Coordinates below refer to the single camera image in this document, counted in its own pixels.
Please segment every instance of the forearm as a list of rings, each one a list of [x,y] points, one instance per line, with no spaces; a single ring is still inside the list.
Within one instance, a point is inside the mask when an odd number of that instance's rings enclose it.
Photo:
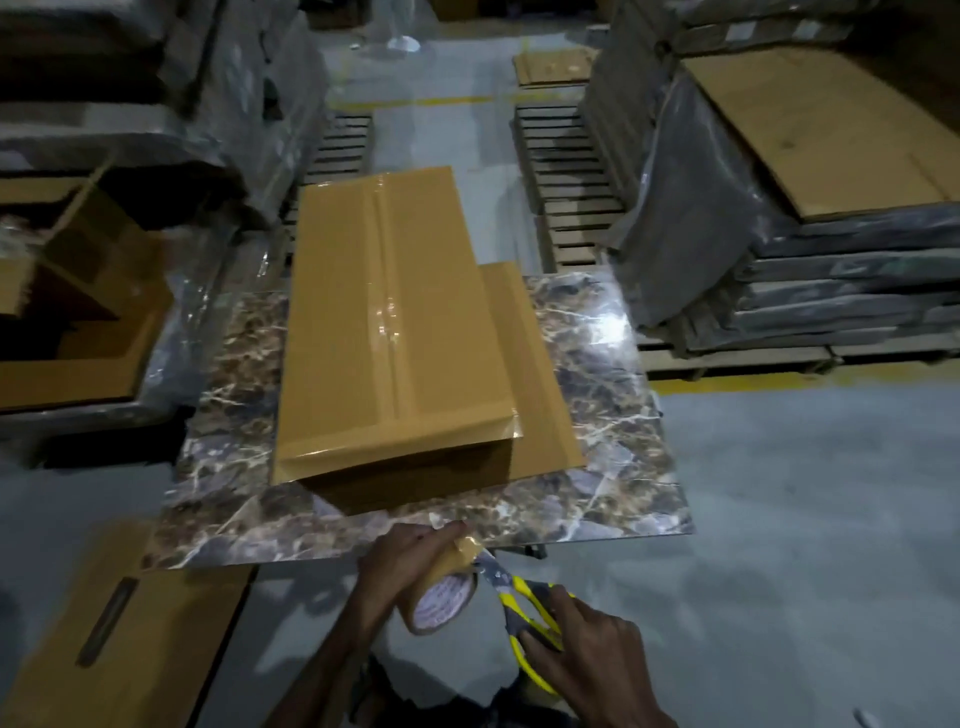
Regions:
[[[265,728],[340,725],[353,683],[389,615],[389,609],[374,608],[354,592],[320,649],[267,718]]]

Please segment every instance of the person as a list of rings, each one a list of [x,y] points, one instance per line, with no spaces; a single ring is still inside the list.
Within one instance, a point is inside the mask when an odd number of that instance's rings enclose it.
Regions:
[[[523,703],[521,680],[501,691],[489,708],[458,697],[445,706],[418,709],[400,700],[382,667],[372,657],[368,660],[401,593],[467,533],[463,522],[437,530],[395,524],[377,539],[359,561],[356,586],[343,611],[271,712],[267,728],[335,728],[345,716],[364,728],[576,725],[567,713]],[[592,609],[560,586],[550,599],[564,651],[553,652],[526,634],[521,642],[531,666],[581,723],[587,728],[677,728],[654,696],[636,625]]]

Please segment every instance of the packing tape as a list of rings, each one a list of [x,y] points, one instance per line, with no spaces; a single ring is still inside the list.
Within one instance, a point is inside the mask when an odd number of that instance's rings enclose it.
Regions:
[[[473,560],[484,549],[472,536],[454,541],[398,603],[403,623],[415,635],[429,635],[459,615],[477,588]]]

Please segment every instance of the marble-patterned surface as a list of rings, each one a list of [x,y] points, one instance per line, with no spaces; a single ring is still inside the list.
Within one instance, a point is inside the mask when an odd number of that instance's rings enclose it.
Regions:
[[[144,565],[329,558],[393,522],[465,519],[491,546],[691,532],[612,277],[600,270],[526,282],[585,468],[348,518],[297,482],[269,485],[287,295],[250,294],[191,421]]]

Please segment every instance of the scissors blade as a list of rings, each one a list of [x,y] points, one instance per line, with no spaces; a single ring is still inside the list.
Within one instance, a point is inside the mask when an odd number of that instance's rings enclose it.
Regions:
[[[488,549],[484,549],[473,561],[478,573],[483,574],[498,591],[510,590],[514,586],[514,578],[504,569]]]

